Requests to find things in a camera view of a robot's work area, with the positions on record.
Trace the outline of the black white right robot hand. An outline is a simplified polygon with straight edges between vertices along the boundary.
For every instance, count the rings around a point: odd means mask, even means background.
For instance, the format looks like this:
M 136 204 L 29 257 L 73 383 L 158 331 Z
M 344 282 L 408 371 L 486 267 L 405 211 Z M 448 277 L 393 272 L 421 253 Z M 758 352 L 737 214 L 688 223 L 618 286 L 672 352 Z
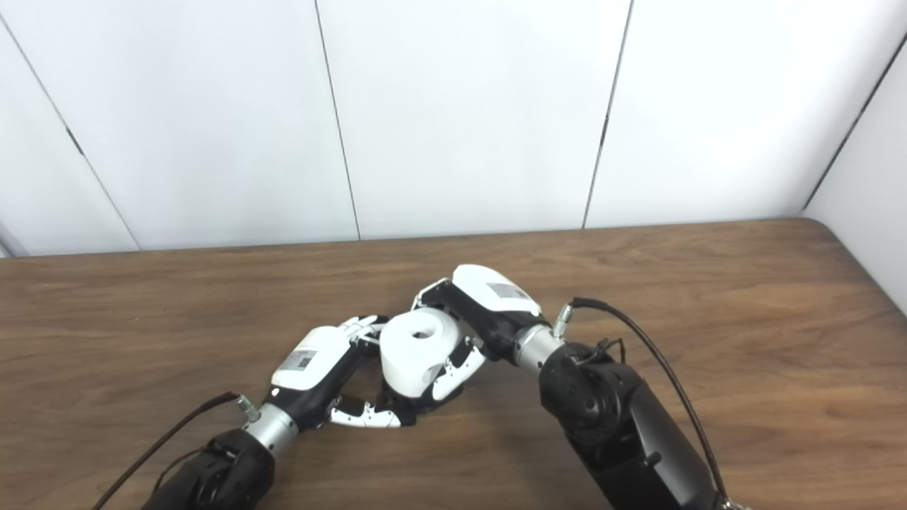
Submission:
M 462 264 L 418 292 L 411 311 L 433 314 L 453 330 L 453 348 L 441 355 L 420 402 L 440 407 L 457 397 L 486 362 L 521 368 L 537 383 L 563 340 L 542 314 L 541 305 L 492 268 Z

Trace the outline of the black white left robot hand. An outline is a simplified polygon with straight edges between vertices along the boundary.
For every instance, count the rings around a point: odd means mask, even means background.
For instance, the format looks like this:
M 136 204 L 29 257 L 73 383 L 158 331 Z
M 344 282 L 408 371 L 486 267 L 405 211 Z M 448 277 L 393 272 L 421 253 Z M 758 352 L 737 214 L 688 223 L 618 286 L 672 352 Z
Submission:
M 341 394 L 362 361 L 380 353 L 383 315 L 354 316 L 337 326 L 315 327 L 270 378 L 265 406 L 281 410 L 295 432 L 334 422 L 353 427 L 409 427 L 412 411 Z

